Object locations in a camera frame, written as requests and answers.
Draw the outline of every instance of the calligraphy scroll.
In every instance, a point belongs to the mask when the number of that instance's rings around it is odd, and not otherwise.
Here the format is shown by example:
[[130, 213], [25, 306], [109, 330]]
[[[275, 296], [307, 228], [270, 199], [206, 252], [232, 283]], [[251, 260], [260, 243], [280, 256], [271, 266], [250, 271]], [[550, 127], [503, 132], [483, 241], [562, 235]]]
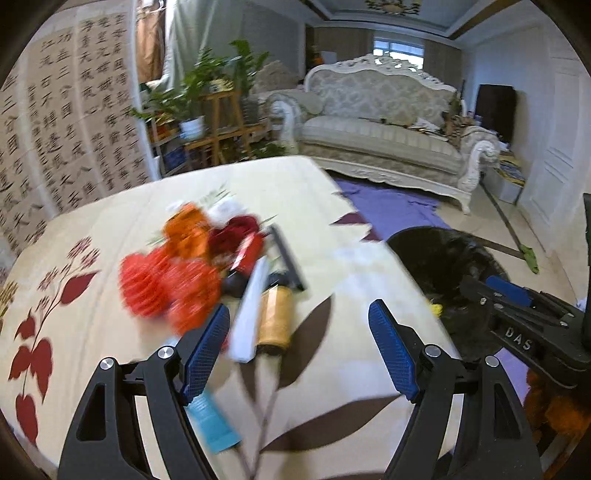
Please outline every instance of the calligraphy scroll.
[[157, 178], [129, 113], [133, 5], [55, 15], [66, 27], [36, 35], [0, 90], [0, 229], [15, 256], [55, 215]]

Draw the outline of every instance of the silver screw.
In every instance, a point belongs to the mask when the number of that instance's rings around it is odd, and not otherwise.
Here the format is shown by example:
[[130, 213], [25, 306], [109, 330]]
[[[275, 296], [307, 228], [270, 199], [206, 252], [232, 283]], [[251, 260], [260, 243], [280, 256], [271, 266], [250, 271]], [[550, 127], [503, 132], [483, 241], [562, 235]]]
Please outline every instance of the silver screw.
[[112, 358], [103, 358], [100, 361], [100, 367], [103, 370], [108, 370], [109, 368], [111, 368], [113, 365], [115, 364], [115, 360], [113, 360]]
[[430, 356], [431, 358], [437, 358], [439, 355], [441, 355], [441, 350], [438, 346], [427, 345], [425, 347], [425, 353], [427, 354], [427, 356]]
[[497, 357], [495, 357], [494, 355], [488, 355], [484, 361], [486, 362], [486, 364], [489, 367], [495, 368], [499, 366], [499, 359]]
[[174, 353], [174, 348], [171, 346], [163, 346], [160, 350], [158, 350], [158, 356], [160, 358], [170, 358]]

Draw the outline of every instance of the trash bin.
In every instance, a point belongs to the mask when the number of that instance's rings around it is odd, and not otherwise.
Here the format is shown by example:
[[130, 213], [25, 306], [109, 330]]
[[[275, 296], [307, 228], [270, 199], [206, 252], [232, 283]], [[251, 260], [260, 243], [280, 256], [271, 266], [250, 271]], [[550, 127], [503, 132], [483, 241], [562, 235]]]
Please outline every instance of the trash bin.
[[480, 281], [492, 275], [509, 280], [486, 248], [467, 233], [431, 226], [398, 232], [388, 246], [425, 296], [443, 306], [440, 320], [464, 360], [476, 361], [501, 349], [488, 333], [483, 309], [460, 293], [464, 275]]

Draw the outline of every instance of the curtain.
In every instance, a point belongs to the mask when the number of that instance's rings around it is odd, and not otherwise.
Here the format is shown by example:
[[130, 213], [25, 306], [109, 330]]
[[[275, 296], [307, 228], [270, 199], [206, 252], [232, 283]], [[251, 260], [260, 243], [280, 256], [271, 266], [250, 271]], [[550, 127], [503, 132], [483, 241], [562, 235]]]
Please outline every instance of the curtain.
[[229, 43], [240, 37], [245, 0], [168, 0], [164, 73], [157, 86], [177, 87], [210, 47], [218, 56], [235, 51]]
[[314, 42], [319, 51], [336, 52], [337, 61], [351, 60], [373, 52], [374, 31], [364, 28], [315, 28]]
[[157, 80], [164, 66], [165, 9], [140, 9], [136, 24], [136, 64], [140, 83]]
[[443, 43], [425, 40], [423, 70], [459, 89], [462, 86], [462, 51]]

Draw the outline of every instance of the white carved sofa frame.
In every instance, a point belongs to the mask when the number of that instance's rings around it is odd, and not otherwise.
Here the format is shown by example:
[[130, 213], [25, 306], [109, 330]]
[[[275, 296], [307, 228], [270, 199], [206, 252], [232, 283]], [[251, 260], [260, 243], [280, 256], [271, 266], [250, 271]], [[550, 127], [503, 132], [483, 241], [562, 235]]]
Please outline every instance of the white carved sofa frame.
[[336, 150], [331, 158], [323, 156], [323, 153], [330, 149], [318, 148], [314, 150], [301, 141], [304, 124], [310, 118], [321, 114], [323, 110], [323, 99], [314, 93], [313, 88], [311, 89], [314, 75], [322, 70], [329, 70], [340, 74], [373, 70], [388, 76], [398, 75], [410, 77], [430, 90], [445, 91], [444, 95], [447, 95], [448, 98], [456, 91], [454, 87], [444, 84], [422, 70], [417, 70], [409, 62], [405, 60], [393, 60], [390, 57], [375, 57], [369, 54], [354, 60], [315, 67], [306, 76], [304, 92], [298, 92], [297, 94], [292, 94], [289, 91], [276, 92], [267, 99], [267, 108], [271, 116], [282, 119], [280, 140], [288, 147], [291, 153], [309, 155], [315, 159], [320, 167], [326, 170], [375, 182], [384, 182], [397, 187], [418, 188], [452, 197], [460, 202], [464, 213], [470, 212], [470, 198], [478, 185], [481, 166], [494, 166], [498, 164], [499, 143], [493, 133], [481, 127], [465, 128], [460, 140], [460, 155], [464, 162], [462, 171], [454, 177], [450, 176], [445, 183], [421, 177], [418, 174], [398, 171], [395, 168], [382, 168], [364, 164], [360, 161], [343, 160], [342, 156]]

